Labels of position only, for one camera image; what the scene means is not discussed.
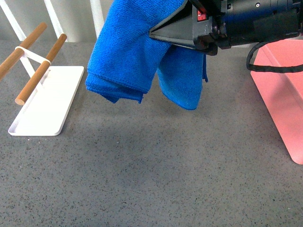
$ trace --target black cable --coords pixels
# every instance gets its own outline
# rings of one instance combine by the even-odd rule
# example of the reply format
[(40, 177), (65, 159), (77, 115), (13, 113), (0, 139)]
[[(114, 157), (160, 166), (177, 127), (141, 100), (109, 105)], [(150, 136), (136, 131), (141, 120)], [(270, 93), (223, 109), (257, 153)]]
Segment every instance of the black cable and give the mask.
[(289, 67), (276, 67), (276, 66), (263, 66), (263, 65), (252, 65), (250, 63), (250, 60), (254, 54), (254, 52), (261, 48), (262, 46), (265, 46), (266, 44), (269, 44), (271, 42), (262, 42), (255, 45), (251, 51), (249, 52), (246, 60), (246, 67), (250, 71), (255, 72), (277, 72), (277, 73), (288, 73), (288, 72), (302, 72), (303, 71), (303, 64), (298, 66), (289, 66)]

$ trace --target white bar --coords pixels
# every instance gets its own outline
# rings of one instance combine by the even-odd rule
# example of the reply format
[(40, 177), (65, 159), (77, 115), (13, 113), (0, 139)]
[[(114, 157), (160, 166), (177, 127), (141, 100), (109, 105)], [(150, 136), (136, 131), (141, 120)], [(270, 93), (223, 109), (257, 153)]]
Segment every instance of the white bar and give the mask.
[(53, 8), (52, 2), (51, 2), (51, 0), (44, 0), (44, 3), (46, 6), (46, 9), (47, 9), (47, 12), (49, 14), (49, 17), (52, 21), (56, 36), (57, 36), (57, 38), (59, 38), (59, 36), (64, 32), (63, 32), (62, 26), (60, 24), (60, 21), (57, 17), (57, 14)]
[(104, 18), (100, 0), (90, 0), (90, 7), (93, 15), (96, 37), (98, 38), (104, 25)]
[(15, 31), (18, 39), (20, 41), (25, 40), (26, 35), (22, 31), (20, 25), (18, 24), (16, 18), (14, 17), (12, 12), (10, 11), (9, 6), (6, 4), (5, 0), (0, 0), (0, 6), (1, 6), (4, 14), (6, 15), (7, 19), (9, 20), (9, 23), (12, 26), (13, 30)]

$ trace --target black robotic arm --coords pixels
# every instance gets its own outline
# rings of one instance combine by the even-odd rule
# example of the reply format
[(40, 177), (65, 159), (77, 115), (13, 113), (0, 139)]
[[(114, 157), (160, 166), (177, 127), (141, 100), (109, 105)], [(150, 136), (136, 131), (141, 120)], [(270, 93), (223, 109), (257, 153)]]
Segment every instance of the black robotic arm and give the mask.
[(303, 0), (187, 0), (150, 30), (150, 37), (216, 55), (228, 49), (257, 44), (247, 67), (254, 71), (298, 72), (295, 67), (254, 66), (253, 53), (270, 42), (302, 34)]

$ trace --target white railing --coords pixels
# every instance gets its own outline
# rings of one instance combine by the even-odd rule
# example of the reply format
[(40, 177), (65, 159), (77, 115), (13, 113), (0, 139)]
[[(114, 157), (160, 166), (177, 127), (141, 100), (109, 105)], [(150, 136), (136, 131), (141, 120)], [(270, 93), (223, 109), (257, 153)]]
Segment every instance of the white railing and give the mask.
[(48, 25), (41, 40), (65, 33), (67, 42), (94, 42), (112, 0), (0, 0), (0, 40), (23, 41), (41, 22)]

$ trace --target pink container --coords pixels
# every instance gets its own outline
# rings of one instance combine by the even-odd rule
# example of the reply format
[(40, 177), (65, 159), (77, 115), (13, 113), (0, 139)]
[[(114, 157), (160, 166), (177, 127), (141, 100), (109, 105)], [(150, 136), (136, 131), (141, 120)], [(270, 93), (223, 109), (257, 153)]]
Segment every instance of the pink container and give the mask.
[[(256, 65), (303, 64), (303, 40), (283, 40), (259, 49)], [(303, 72), (251, 72), (252, 78), (295, 163), (303, 165)]]

